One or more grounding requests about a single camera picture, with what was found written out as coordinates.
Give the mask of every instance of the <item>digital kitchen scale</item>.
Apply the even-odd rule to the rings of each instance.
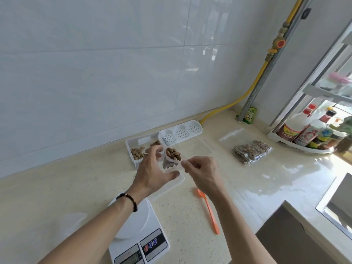
[[[113,264],[153,263],[170,249],[169,242],[151,203],[138,205],[109,246]]]

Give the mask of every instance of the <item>sink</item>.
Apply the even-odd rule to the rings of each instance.
[[[352,175],[335,179],[316,209],[352,239]]]

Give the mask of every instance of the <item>plastic spoon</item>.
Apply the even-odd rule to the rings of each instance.
[[[199,190],[197,188],[197,191],[198,191],[198,194],[200,195],[200,197],[203,197],[205,199],[205,203],[207,203],[207,207],[208,207],[208,210],[209,210],[209,213],[210,213],[210,217],[212,218],[212,223],[213,223],[213,227],[214,227],[214,231],[216,234],[219,234],[220,233],[220,229],[218,227],[218,224],[215,220],[215,217],[214,217],[214,214],[213,214],[213,211],[212,209],[210,208],[209,206],[209,203],[208,203],[208,200],[207,200],[207,196],[205,195],[205,193],[203,193],[201,190]]]

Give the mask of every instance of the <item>black beaded bracelet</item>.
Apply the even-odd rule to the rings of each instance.
[[[137,210],[138,210],[137,203],[134,201],[133,197],[130,196],[129,194],[126,194],[126,193],[123,192],[122,194],[120,194],[120,195],[118,195],[116,197],[116,200],[119,199],[120,197],[123,197],[123,196],[129,198],[132,201],[132,203],[133,203],[133,212],[137,212]]]

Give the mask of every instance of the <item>yellow gas hose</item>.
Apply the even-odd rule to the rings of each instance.
[[[303,0],[297,0],[295,5],[293,6],[292,10],[291,10],[291,13],[288,15],[287,17],[287,20],[286,20],[286,24],[289,25],[293,19],[293,17],[295,16],[295,14],[297,13],[297,10],[298,8],[300,7],[301,3],[302,3]],[[209,117],[211,117],[212,115],[220,112],[220,111],[223,111],[231,106],[234,106],[235,104],[237,104],[238,102],[242,101],[247,95],[249,95],[252,90],[254,89],[254,87],[257,85],[258,83],[258,80],[260,79],[260,77],[262,76],[266,66],[269,64],[269,62],[271,61],[271,59],[269,61],[266,61],[263,63],[262,65],[262,68],[261,70],[259,70],[259,73],[256,77],[256,79],[253,81],[252,85],[249,87],[249,89],[247,90],[247,92],[244,93],[244,95],[242,95],[240,98],[238,98],[236,101],[234,101],[233,103],[231,104],[228,104],[226,106],[223,106],[223,107],[220,107],[218,108],[217,110],[214,110],[212,112],[210,112],[208,115],[206,115],[201,121],[200,121],[200,124],[203,125],[204,121],[206,121]]]

